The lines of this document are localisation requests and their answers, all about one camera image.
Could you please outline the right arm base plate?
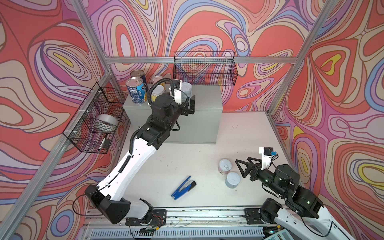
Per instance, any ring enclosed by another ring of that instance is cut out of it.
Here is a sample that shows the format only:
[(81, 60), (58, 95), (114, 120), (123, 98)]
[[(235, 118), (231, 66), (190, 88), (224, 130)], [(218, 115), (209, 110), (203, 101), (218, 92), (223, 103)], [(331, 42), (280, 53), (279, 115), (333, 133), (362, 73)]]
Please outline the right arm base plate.
[(263, 208), (247, 208), (244, 209), (243, 218), (246, 219), (248, 225), (269, 224), (271, 218), (269, 213)]

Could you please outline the small gold can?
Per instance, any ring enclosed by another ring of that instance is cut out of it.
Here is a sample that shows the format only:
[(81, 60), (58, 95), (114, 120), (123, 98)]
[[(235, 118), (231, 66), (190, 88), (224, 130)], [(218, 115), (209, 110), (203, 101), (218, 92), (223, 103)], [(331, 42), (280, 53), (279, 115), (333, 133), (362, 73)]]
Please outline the small gold can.
[(153, 76), (151, 78), (151, 83), (155, 84), (155, 83), (159, 82), (160, 80), (162, 80), (163, 78), (164, 78), (163, 76)]

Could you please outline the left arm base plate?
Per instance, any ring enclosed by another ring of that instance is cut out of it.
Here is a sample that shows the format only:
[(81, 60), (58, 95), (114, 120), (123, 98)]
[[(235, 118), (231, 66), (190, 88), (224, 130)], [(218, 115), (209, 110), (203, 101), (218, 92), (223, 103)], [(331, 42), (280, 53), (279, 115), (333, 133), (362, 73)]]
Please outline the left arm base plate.
[(157, 228), (166, 224), (167, 210), (150, 210), (143, 219), (126, 218), (126, 226)]

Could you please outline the dark blue labelled can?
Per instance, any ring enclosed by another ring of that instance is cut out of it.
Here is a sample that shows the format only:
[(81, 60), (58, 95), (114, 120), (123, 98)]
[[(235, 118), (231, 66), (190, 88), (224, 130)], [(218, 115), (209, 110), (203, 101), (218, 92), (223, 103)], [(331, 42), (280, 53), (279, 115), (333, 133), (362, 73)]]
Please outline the dark blue labelled can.
[(143, 80), (146, 79), (146, 75), (145, 75), (145, 72), (143, 70), (133, 70), (130, 73), (130, 76), (131, 77), (139, 77), (139, 78), (142, 78)]

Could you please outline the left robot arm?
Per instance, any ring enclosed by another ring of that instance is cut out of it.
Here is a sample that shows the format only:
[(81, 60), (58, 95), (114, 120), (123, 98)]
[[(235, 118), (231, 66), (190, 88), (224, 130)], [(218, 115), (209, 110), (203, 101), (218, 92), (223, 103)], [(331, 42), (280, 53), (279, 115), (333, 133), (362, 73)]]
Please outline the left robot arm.
[(163, 93), (154, 101), (148, 100), (152, 114), (146, 123), (136, 130), (129, 142), (129, 150), (117, 166), (97, 185), (89, 185), (85, 196), (90, 203), (112, 224), (123, 219), (133, 219), (141, 225), (151, 224), (154, 218), (153, 206), (146, 200), (137, 202), (123, 198), (129, 183), (142, 165), (170, 137), (171, 132), (180, 130), (178, 118), (195, 113), (195, 96), (182, 99), (183, 81), (163, 78), (149, 89), (153, 90), (161, 83), (169, 83), (170, 92)]

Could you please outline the white lid can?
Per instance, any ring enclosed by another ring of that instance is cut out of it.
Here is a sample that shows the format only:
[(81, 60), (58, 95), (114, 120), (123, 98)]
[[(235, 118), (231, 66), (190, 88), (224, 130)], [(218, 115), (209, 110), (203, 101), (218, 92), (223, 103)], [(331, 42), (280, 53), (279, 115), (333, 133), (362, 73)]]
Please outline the white lid can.
[(152, 102), (156, 101), (156, 98), (165, 92), (165, 88), (162, 85), (156, 86), (151, 93)]
[(225, 179), (225, 184), (228, 188), (234, 189), (236, 188), (241, 181), (241, 177), (236, 172), (229, 172)]
[(187, 98), (192, 97), (192, 85), (190, 83), (183, 83), (181, 87), (182, 91), (182, 102), (184, 103)]

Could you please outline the white lid can front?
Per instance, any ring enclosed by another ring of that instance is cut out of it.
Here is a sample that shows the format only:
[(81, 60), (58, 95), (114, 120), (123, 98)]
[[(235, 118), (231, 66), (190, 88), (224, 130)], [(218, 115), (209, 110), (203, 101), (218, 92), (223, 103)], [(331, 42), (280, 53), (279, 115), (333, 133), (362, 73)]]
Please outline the white lid can front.
[(183, 83), (181, 87), (182, 91), (182, 102), (184, 103), (187, 98), (192, 97), (192, 85), (190, 83)]

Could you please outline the light blue labelled can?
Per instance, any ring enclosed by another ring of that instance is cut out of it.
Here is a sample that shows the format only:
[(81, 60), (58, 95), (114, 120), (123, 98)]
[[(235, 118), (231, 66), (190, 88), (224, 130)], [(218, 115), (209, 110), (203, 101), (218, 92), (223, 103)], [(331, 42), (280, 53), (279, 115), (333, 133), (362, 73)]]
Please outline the light blue labelled can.
[(126, 81), (126, 86), (133, 103), (143, 104), (147, 101), (147, 90), (142, 78), (131, 77)]

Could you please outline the white lid can back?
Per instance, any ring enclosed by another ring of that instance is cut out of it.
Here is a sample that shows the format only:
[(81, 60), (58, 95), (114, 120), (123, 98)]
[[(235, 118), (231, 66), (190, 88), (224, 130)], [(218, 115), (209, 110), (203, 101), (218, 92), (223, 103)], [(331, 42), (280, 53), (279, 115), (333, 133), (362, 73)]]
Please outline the white lid can back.
[(156, 98), (165, 92), (165, 88), (162, 85), (156, 86), (151, 93), (152, 102), (156, 101)]

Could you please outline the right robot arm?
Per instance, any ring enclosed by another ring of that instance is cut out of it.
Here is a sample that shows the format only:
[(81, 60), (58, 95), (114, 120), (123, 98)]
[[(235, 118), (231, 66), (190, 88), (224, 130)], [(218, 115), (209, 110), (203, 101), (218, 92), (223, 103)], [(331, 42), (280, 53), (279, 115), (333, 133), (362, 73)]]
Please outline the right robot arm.
[(277, 224), (302, 240), (352, 240), (354, 237), (332, 216), (323, 202), (309, 189), (300, 186), (300, 175), (290, 165), (278, 165), (274, 172), (262, 169), (261, 160), (249, 157), (236, 160), (243, 178), (260, 181), (262, 188), (284, 200), (281, 205), (267, 198), (257, 213), (245, 209), (249, 225)]

